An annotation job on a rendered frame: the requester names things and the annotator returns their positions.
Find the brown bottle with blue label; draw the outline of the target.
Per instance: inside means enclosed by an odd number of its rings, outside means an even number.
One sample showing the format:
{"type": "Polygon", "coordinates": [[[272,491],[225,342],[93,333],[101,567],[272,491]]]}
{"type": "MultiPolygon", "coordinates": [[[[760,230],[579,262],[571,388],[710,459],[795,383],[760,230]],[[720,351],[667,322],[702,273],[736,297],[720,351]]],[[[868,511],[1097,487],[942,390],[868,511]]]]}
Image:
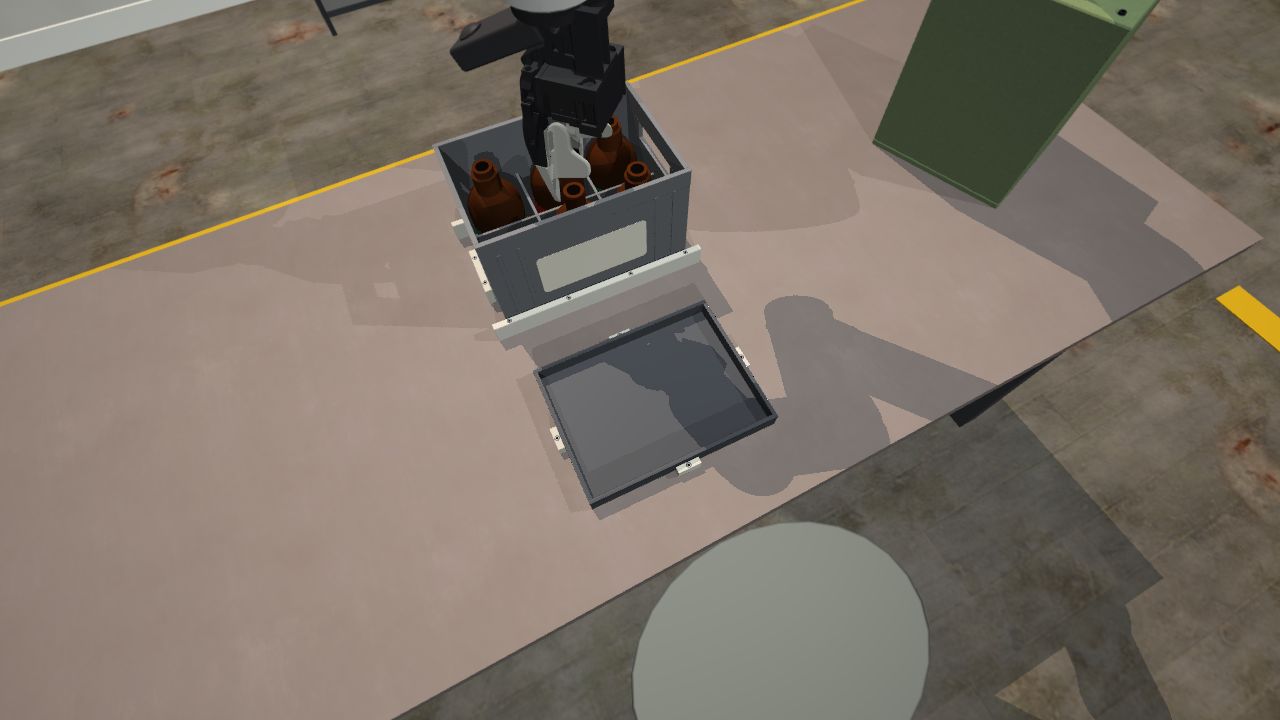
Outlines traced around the brown bottle with blue label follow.
{"type": "Polygon", "coordinates": [[[591,202],[586,200],[584,186],[579,182],[564,184],[563,193],[564,204],[556,211],[556,215],[591,202]]]}

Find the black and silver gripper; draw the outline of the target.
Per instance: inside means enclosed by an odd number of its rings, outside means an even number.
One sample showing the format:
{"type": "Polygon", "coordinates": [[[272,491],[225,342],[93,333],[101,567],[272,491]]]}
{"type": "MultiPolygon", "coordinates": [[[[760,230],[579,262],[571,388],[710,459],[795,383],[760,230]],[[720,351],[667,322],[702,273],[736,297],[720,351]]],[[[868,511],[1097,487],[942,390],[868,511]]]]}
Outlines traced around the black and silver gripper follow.
{"type": "Polygon", "coordinates": [[[626,94],[625,45],[609,42],[607,17],[613,8],[614,0],[586,0],[552,13],[511,6],[545,40],[521,56],[520,94],[529,155],[558,202],[558,178],[591,174],[582,138],[611,137],[608,122],[626,94]],[[562,124],[549,126],[548,117],[562,124]]]}

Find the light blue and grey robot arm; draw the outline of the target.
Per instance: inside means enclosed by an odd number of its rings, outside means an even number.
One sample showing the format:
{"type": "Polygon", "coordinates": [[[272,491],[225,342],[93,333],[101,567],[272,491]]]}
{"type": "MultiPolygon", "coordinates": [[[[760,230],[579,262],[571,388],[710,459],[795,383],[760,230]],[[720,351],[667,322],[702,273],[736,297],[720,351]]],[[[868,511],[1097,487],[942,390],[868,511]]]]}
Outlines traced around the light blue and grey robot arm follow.
{"type": "Polygon", "coordinates": [[[511,6],[531,13],[564,12],[586,0],[503,0],[509,5],[503,12],[465,26],[460,38],[451,47],[451,56],[465,72],[544,44],[538,27],[524,24],[511,12],[511,6]]]}

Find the dark grey divided crate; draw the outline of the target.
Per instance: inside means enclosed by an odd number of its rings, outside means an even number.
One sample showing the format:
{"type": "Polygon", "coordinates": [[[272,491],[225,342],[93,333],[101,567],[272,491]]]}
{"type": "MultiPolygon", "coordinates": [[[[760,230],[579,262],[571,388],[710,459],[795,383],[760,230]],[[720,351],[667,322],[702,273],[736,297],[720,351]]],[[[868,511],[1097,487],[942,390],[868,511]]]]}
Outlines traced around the dark grey divided crate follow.
{"type": "Polygon", "coordinates": [[[506,319],[685,250],[692,170],[628,82],[613,115],[652,181],[620,193],[614,192],[621,184],[598,192],[588,176],[582,181],[591,202],[558,215],[562,205],[538,213],[522,117],[433,143],[506,319]],[[669,174],[643,128],[669,164],[669,174]],[[467,200],[472,164],[480,159],[490,160],[500,178],[515,184],[527,218],[477,234],[467,200]]]}

